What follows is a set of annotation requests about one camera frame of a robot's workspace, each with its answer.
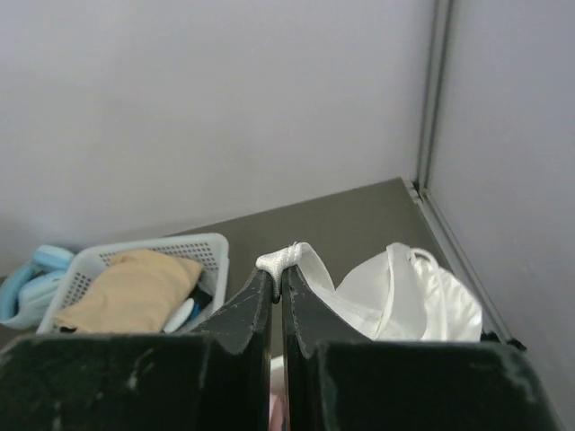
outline floor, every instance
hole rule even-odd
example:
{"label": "floor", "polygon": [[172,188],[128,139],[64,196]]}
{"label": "floor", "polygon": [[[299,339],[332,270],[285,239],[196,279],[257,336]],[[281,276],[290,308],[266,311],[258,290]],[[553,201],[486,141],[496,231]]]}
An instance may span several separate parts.
{"label": "floor", "polygon": [[[335,285],[362,261],[404,242],[446,262],[402,180],[390,180],[324,198],[204,226],[185,233],[218,232],[230,243],[226,297],[238,292],[258,256],[293,242],[309,242]],[[0,327],[0,347],[21,331]],[[272,356],[281,355],[281,309],[274,306]]]}

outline metal frame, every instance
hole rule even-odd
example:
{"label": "metal frame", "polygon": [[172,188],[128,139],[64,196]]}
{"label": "metal frame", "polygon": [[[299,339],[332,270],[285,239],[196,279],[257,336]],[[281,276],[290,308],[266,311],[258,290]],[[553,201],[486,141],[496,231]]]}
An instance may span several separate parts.
{"label": "metal frame", "polygon": [[455,0],[437,0],[431,49],[429,52],[427,86],[421,124],[420,154],[417,170],[417,190],[425,189],[429,180],[429,167],[435,138],[435,127],[439,110],[444,64],[446,62],[447,40],[451,23],[451,11]]}
{"label": "metal frame", "polygon": [[417,191],[417,197],[414,201],[419,206],[429,229],[435,237],[439,248],[446,256],[454,274],[479,296],[483,305],[486,330],[494,331],[502,340],[512,339],[509,329],[497,312],[495,304],[487,294],[487,290],[473,269],[472,263],[465,256],[446,218],[441,214],[438,203],[429,193],[429,176],[433,160],[441,105],[441,91],[445,79],[445,64],[455,4],[456,0],[437,0],[435,4],[427,89],[421,122],[420,154],[417,178],[413,183]]}

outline pink object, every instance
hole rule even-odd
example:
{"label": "pink object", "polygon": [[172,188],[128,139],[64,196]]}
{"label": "pink object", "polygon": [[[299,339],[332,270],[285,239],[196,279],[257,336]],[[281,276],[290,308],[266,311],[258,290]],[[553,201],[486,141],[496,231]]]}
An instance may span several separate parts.
{"label": "pink object", "polygon": [[270,431],[281,431],[284,423],[284,403],[278,395],[270,394]]}

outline light blue headphones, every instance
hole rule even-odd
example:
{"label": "light blue headphones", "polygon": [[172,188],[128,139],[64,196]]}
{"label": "light blue headphones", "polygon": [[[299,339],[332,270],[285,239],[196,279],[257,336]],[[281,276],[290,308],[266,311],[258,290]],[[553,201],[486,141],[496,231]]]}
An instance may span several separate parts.
{"label": "light blue headphones", "polygon": [[0,286],[0,324],[25,330],[42,320],[75,254],[42,245]]}

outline white satin cloth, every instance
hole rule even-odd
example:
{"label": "white satin cloth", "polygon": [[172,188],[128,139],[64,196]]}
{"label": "white satin cloth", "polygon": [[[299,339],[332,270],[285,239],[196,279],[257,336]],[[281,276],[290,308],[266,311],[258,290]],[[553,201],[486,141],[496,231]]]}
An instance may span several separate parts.
{"label": "white satin cloth", "polygon": [[310,289],[352,328],[373,340],[479,341],[482,308],[427,251],[396,242],[355,267],[337,290],[306,242],[260,256],[276,286],[298,265]]}

